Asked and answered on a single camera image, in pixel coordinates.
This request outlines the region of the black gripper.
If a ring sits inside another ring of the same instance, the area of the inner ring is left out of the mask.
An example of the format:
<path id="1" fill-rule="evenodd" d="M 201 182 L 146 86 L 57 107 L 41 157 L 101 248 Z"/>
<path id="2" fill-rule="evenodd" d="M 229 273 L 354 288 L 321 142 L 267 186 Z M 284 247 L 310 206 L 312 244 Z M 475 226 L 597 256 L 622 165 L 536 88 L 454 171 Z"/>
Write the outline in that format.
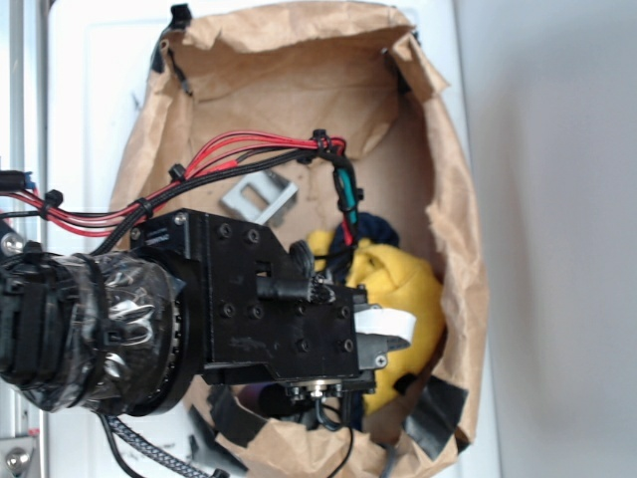
<path id="1" fill-rule="evenodd" d="M 182 283 L 170 347 L 177 383 L 200 375 L 210 384 L 274 381 L 291 395 L 315 383 L 330 395 L 372 391 L 374 369 L 413 342 L 413 314 L 363 310 L 363 287 L 303 269 L 265 226 L 180 209 L 137 225 L 130 248 Z"/>

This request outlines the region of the black wrapped robot arm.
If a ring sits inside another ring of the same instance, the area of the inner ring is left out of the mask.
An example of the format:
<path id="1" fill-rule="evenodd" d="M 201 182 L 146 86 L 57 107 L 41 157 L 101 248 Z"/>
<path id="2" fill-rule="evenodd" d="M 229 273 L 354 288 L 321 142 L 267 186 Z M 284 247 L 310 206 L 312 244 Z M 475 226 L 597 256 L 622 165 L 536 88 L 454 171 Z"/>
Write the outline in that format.
<path id="1" fill-rule="evenodd" d="M 296 399 L 370 391 L 415 325 L 317 273 L 303 245 L 189 209 L 139 224 L 124 251 L 30 244 L 1 268 L 1 376 L 51 412 L 160 413 L 195 377 Z"/>

